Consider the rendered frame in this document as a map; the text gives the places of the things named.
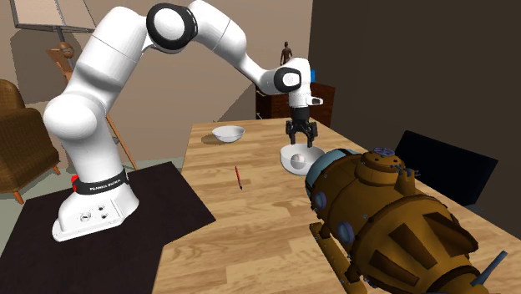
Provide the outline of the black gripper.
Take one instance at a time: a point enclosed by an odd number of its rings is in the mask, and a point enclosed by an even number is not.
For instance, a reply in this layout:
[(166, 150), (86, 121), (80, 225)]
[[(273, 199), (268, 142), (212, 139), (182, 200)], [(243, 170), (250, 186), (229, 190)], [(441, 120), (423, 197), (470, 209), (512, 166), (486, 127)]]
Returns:
[(286, 134), (289, 136), (290, 144), (296, 143), (296, 133), (300, 131), (301, 126), (305, 126), (305, 135), (307, 137), (307, 147), (313, 146), (313, 141), (318, 135), (316, 122), (310, 122), (310, 108), (292, 108), (291, 119), (286, 122)]

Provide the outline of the white bowl holding ball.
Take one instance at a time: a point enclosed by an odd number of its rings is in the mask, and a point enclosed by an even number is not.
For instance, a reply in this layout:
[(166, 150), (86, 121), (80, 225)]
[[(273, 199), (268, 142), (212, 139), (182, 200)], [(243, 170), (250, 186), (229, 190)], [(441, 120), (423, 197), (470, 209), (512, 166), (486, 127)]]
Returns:
[[(306, 166), (301, 170), (296, 170), (291, 166), (291, 157), (293, 154), (302, 153), (306, 157)], [(315, 161), (324, 155), (325, 152), (316, 147), (307, 147), (307, 144), (288, 144), (281, 148), (280, 159), (282, 166), (294, 175), (305, 176)]]

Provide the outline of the dark wooden dresser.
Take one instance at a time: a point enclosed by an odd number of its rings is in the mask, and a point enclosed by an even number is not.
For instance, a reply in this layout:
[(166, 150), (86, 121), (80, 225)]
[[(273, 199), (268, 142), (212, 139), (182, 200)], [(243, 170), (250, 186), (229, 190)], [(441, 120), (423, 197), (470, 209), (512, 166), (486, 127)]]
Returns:
[[(336, 89), (317, 83), (315, 77), (315, 70), (311, 69), (311, 94), (323, 99), (323, 104), (311, 106), (310, 114), (314, 120), (330, 127)], [(265, 95), (258, 87), (255, 87), (255, 112), (257, 119), (290, 118), (288, 95)]]

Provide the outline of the empty white bowl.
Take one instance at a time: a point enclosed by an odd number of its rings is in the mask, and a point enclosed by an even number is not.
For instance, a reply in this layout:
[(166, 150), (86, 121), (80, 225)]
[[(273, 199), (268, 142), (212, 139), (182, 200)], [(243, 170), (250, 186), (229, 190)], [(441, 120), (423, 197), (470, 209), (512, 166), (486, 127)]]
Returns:
[(212, 130), (212, 134), (215, 138), (224, 143), (236, 142), (244, 133), (245, 129), (236, 125), (224, 125)]

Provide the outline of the wooden table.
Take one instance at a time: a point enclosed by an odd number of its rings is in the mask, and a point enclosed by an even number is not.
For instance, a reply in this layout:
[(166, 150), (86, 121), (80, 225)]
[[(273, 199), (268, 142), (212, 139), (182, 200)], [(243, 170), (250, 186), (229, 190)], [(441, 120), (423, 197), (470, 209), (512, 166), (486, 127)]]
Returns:
[(345, 294), (311, 235), (305, 181), (281, 165), (285, 120), (241, 126), (232, 144), (192, 126), (182, 174), (215, 221), (164, 247), (153, 294)]

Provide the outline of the brown submarine model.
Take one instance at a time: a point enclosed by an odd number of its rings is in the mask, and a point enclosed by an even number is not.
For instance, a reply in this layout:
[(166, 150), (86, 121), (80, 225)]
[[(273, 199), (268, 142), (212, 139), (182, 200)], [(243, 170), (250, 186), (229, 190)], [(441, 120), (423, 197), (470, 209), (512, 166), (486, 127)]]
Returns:
[(484, 285), (507, 255), (479, 271), (473, 236), (392, 150), (335, 149), (306, 175), (318, 222), (310, 231), (346, 294), (493, 294)]

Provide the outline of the black open laptop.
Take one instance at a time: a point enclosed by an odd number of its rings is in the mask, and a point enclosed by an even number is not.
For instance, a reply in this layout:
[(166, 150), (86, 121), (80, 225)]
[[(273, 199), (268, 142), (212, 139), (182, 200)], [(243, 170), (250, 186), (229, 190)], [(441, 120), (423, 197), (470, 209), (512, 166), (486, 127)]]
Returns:
[(396, 149), (405, 166), (417, 170), (417, 179), (472, 212), (484, 211), (479, 196), (498, 161), (406, 130)]

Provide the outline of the black robot stand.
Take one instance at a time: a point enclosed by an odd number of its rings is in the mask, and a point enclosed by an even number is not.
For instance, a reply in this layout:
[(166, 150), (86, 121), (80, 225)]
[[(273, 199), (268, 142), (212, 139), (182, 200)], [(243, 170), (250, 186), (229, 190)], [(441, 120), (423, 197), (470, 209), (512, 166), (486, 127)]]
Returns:
[(164, 245), (215, 218), (171, 162), (129, 183), (139, 207), (122, 225), (70, 241), (51, 233), (70, 189), (27, 200), (0, 256), (0, 294), (151, 294)]

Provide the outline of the wooden easel with canvas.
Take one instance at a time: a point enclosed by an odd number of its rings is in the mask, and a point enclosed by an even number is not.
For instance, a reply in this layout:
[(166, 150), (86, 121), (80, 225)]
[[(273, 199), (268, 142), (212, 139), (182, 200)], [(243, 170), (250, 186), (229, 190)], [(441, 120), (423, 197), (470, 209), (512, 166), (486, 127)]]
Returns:
[(117, 175), (124, 167), (105, 120), (142, 56), (144, 17), (116, 7), (95, 24), (84, 0), (10, 2), (16, 28), (90, 33), (65, 90), (48, 102), (43, 122), (80, 178)]

